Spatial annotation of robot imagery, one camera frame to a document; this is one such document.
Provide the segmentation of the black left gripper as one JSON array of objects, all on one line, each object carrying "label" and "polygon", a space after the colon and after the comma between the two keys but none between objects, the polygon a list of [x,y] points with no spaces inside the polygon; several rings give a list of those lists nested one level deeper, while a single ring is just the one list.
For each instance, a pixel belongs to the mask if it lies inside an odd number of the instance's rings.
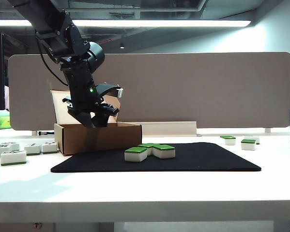
[{"label": "black left gripper", "polygon": [[116,97],[118,86],[112,84],[95,84],[88,62],[67,62],[61,64],[70,89],[73,109],[72,116],[87,128],[106,127],[109,115],[116,116],[118,108],[103,103],[104,96],[109,94]]}]

